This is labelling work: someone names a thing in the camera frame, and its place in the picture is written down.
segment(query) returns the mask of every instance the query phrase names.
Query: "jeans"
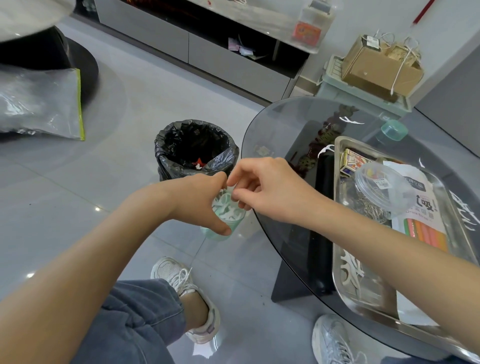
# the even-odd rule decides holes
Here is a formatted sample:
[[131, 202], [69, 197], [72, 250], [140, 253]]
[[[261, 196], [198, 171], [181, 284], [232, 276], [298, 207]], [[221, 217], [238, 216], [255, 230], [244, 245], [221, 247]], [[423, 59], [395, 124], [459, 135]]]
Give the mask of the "jeans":
[[178, 294], [163, 279], [115, 283], [73, 364], [174, 364], [167, 346], [186, 327]]

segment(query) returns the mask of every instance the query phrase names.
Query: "glass cup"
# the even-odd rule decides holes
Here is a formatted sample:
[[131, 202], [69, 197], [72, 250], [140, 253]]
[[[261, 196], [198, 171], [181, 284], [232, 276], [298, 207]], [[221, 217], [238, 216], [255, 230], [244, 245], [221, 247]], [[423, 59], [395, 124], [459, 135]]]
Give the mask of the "glass cup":
[[[238, 202], [233, 202], [231, 197], [232, 194], [230, 192], [227, 190], [221, 190], [212, 202], [212, 209], [215, 212], [215, 215], [226, 223], [233, 233], [245, 217], [246, 211], [239, 207]], [[224, 241], [231, 236], [231, 234], [227, 236], [219, 235], [204, 227], [201, 227], [200, 230], [204, 233], [207, 239], [215, 240], [217, 242]]]

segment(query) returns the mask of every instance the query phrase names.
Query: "round glass table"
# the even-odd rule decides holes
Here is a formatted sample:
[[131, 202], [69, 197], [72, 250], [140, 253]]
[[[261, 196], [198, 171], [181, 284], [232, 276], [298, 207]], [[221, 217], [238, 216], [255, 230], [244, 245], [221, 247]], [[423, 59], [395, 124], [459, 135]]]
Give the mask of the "round glass table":
[[[480, 202], [463, 180], [438, 156], [396, 121], [372, 115], [351, 105], [318, 97], [293, 97], [263, 109], [249, 125], [242, 158], [282, 157], [317, 191], [333, 198], [333, 153], [319, 152], [337, 136], [349, 136], [415, 167], [428, 166], [450, 190], [463, 218], [477, 259], [480, 224], [473, 211]], [[434, 335], [420, 339], [398, 330], [382, 315], [375, 318], [350, 310], [335, 290], [332, 279], [333, 244], [325, 237], [296, 225], [274, 221], [256, 213], [268, 239], [282, 257], [272, 301], [315, 295], [349, 323], [374, 339], [408, 355], [439, 360], [451, 353], [475, 361], [463, 349], [448, 348]]]

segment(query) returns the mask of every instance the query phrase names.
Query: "round table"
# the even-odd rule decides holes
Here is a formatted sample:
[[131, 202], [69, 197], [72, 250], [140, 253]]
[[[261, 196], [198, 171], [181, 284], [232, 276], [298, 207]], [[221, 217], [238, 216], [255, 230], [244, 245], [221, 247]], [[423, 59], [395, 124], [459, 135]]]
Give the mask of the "round table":
[[[348, 120], [344, 136], [349, 136], [407, 162], [413, 166], [428, 166], [451, 193], [455, 194], [459, 211], [476, 224], [472, 211], [480, 211], [480, 203], [452, 169], [422, 143], [410, 135], [400, 141], [391, 140], [381, 132], [385, 124], [382, 115], [318, 97], [293, 97], [278, 101], [263, 109], [249, 125], [242, 145], [242, 158], [282, 157], [289, 161], [310, 185], [333, 198], [333, 158], [326, 158], [312, 168], [312, 152], [318, 154], [315, 138], [324, 122]], [[450, 353], [415, 339], [394, 328], [364, 318], [352, 312], [335, 292], [332, 281], [332, 243], [323, 236], [301, 228], [274, 221], [256, 213], [268, 239], [282, 257], [272, 301], [315, 295], [338, 315], [374, 339], [408, 355], [439, 360]], [[478, 229], [469, 229], [470, 238], [478, 243]]]

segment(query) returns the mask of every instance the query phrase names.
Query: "cardboard box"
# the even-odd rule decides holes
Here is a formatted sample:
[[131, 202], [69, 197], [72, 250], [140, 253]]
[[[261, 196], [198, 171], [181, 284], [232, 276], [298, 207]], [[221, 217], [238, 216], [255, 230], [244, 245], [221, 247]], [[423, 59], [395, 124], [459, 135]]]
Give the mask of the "cardboard box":
[[[360, 36], [343, 60], [342, 80], [359, 88], [368, 88], [370, 83], [371, 88], [376, 85], [389, 93], [401, 64], [401, 61], [389, 58], [384, 52], [368, 47]], [[404, 64], [395, 82], [394, 92], [408, 96], [422, 77], [423, 69], [418, 62], [412, 66]]]

